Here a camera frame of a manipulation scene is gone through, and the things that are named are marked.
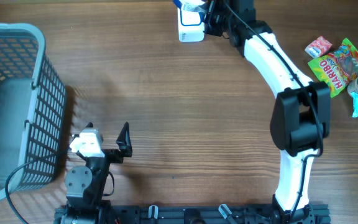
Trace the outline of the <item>grey plastic mesh basket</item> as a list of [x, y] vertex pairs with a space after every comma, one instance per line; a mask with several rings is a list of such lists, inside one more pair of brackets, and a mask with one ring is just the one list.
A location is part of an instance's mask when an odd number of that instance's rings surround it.
[[66, 99], [43, 33], [0, 23], [0, 200], [54, 178]]

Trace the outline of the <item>white blue carton box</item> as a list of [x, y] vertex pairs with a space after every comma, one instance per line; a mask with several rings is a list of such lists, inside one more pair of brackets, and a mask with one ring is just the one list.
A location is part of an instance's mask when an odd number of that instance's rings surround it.
[[206, 14], [209, 8], [209, 4], [202, 0], [173, 0], [172, 2], [181, 12], [186, 11]]

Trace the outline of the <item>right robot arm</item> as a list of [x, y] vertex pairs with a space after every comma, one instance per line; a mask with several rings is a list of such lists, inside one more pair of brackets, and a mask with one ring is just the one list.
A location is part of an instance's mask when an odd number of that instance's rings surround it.
[[245, 222], [330, 223], [328, 206], [308, 198], [311, 167], [323, 155], [323, 139], [329, 134], [329, 88], [301, 72], [255, 14], [253, 1], [208, 1], [203, 19], [206, 34], [228, 34], [275, 97], [270, 134], [280, 151], [278, 187], [270, 205], [245, 206]]

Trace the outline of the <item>Haribo gummy candy bag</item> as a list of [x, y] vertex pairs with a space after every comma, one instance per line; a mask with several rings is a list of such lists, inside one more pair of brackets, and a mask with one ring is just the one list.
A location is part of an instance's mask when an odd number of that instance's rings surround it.
[[334, 98], [358, 77], [358, 50], [345, 38], [339, 48], [308, 62], [317, 79], [325, 82]]

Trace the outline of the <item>white barcode scanner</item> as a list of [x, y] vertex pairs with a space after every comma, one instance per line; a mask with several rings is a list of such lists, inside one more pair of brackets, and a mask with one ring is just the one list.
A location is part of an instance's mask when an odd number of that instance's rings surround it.
[[200, 13], [177, 9], [180, 42], [200, 42], [204, 39], [204, 22]]

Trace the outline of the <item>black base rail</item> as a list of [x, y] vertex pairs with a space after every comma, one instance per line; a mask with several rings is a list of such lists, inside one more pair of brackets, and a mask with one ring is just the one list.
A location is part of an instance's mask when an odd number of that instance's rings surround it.
[[109, 206], [109, 211], [58, 208], [55, 223], [280, 223], [271, 204], [215, 207]]

